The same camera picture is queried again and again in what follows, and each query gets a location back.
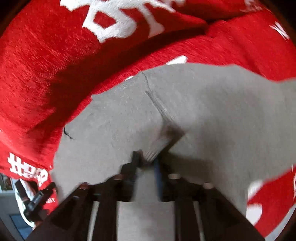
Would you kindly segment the grey knit sweater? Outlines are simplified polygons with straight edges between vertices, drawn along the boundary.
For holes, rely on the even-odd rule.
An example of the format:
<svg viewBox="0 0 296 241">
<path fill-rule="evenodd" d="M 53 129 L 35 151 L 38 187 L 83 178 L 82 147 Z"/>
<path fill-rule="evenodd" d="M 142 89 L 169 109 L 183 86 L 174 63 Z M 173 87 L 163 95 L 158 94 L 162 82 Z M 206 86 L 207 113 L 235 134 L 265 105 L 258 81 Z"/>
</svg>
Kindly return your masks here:
<svg viewBox="0 0 296 241">
<path fill-rule="evenodd" d="M 235 65 L 166 65 L 93 95 L 55 154 L 59 200 L 81 182 L 116 174 L 132 151 L 151 152 L 167 121 L 185 131 L 171 148 L 173 168 L 190 182 L 212 182 L 245 213 L 252 182 L 295 164 L 295 77 L 272 82 Z"/>
</svg>

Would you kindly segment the red printed blanket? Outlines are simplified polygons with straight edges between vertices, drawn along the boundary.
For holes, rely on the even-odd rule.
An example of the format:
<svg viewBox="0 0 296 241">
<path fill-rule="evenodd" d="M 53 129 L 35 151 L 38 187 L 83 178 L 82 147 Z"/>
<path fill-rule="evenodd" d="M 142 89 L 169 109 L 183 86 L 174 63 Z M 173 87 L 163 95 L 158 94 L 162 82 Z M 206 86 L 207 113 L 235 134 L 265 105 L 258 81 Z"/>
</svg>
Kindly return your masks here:
<svg viewBox="0 0 296 241">
<path fill-rule="evenodd" d="M 26 1 L 12 7 L 1 34 L 1 172 L 33 181 L 39 191 L 54 182 L 42 208 L 47 218 L 88 183 L 59 200 L 52 171 L 67 124 L 93 95 L 178 64 L 235 65 L 282 82 L 295 77 L 295 30 L 271 1 Z M 171 148 L 184 135 L 167 121 L 151 152 L 137 150 L 142 164 L 132 199 L 117 204 L 117 234 L 124 240 L 175 240 L 174 205 L 159 200 L 154 160 L 168 154 L 177 172 Z M 295 240 L 295 164 L 252 182 L 241 214 L 263 240 Z"/>
</svg>

